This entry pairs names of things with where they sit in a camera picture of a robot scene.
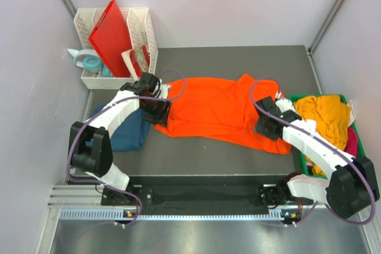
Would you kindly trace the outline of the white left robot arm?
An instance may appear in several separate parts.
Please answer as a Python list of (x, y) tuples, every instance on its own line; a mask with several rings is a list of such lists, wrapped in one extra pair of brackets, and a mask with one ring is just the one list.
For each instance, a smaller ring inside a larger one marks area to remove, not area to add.
[(143, 73), (134, 83), (126, 83), (115, 97), (85, 122), (76, 121), (70, 129), (68, 167), (92, 176), (102, 184), (115, 188), (114, 197), (122, 204), (134, 200), (135, 190), (128, 186), (130, 178), (113, 163), (111, 137), (134, 112), (152, 124), (167, 124), (171, 101), (170, 85), (151, 73)]

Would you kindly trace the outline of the orange t shirt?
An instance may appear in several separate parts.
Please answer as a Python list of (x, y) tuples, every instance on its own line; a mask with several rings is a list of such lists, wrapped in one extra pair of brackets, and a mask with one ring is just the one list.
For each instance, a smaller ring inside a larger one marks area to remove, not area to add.
[(170, 83), (173, 98), (167, 126), (155, 129), (169, 137), (206, 137), (279, 155), (291, 152), (282, 139), (270, 140), (257, 133), (253, 101), (275, 97), (278, 84), (256, 81), (248, 74), (227, 80), (194, 77)]

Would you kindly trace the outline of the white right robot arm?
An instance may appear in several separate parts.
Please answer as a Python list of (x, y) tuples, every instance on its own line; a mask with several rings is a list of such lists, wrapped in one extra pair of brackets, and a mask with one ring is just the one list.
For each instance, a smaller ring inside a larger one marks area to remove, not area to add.
[(271, 139), (283, 139), (309, 157), (324, 172), (324, 178), (291, 173), (277, 183), (279, 199), (286, 204), (303, 197), (322, 203), (336, 217), (351, 222), (351, 217), (366, 208), (370, 214), (359, 225), (372, 222), (380, 198), (373, 162), (346, 153), (308, 127), (291, 106), (291, 101), (270, 96), (254, 101), (259, 118), (255, 131)]

